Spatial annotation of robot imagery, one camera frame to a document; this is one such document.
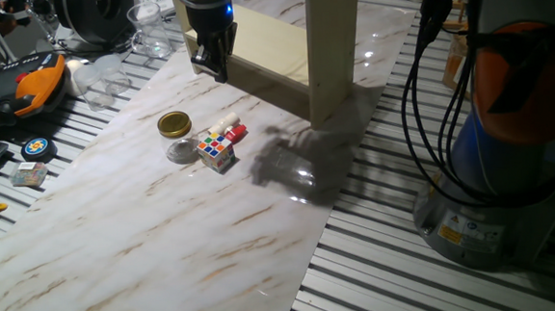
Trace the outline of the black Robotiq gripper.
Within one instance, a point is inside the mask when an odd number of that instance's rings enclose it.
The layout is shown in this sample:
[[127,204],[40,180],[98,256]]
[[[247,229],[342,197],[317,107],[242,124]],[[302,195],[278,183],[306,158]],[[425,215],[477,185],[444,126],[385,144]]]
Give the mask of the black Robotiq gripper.
[[[227,82],[225,65],[232,55],[236,41],[238,23],[233,21],[234,8],[231,1],[218,4],[210,9],[187,7],[188,21],[197,32],[197,40],[201,44],[198,51],[191,57],[191,63],[214,76],[218,83]],[[211,50],[206,48],[222,47],[223,64]]]

